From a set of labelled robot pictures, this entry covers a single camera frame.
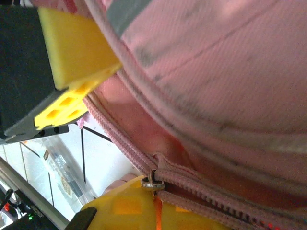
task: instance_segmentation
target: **dark gray panel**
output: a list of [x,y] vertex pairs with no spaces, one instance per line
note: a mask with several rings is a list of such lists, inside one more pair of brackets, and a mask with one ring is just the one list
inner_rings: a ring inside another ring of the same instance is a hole
[[107,10],[107,18],[121,37],[130,23],[152,0],[114,0]]

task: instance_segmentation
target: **metal rod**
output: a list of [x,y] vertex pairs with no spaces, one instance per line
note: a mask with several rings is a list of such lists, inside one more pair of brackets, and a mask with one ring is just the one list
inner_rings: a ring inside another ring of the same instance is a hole
[[59,230],[66,228],[69,221],[2,158],[0,178],[14,191],[21,190]]

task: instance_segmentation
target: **metal zipper slider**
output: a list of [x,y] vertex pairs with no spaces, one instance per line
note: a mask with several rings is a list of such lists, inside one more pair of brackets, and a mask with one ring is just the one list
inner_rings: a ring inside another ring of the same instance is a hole
[[157,192],[158,190],[163,190],[165,188],[164,182],[163,181],[156,181],[154,179],[154,173],[155,170],[152,170],[148,177],[144,177],[141,180],[141,184],[142,184],[142,188],[148,190],[148,191],[152,191],[154,196],[157,196]]

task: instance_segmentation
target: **yellow plastic piece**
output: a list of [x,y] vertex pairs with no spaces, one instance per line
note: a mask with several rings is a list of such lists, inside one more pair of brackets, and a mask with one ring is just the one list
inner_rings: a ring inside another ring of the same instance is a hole
[[38,14],[55,87],[67,89],[35,117],[35,126],[41,130],[84,114],[82,98],[112,76],[121,63],[93,20],[49,8],[39,8]]
[[163,203],[162,230],[230,230],[230,228],[183,208]]
[[97,208],[88,230],[156,230],[152,194],[141,188],[142,177],[99,197],[87,207]]
[[[138,177],[85,205],[97,213],[88,230],[157,230],[153,195]],[[161,230],[230,230],[209,218],[163,203]]]

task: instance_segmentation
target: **pink bag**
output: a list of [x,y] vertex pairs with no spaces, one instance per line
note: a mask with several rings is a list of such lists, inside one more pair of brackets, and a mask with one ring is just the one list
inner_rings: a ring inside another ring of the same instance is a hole
[[307,229],[307,1],[85,2],[123,68],[84,102],[157,195]]

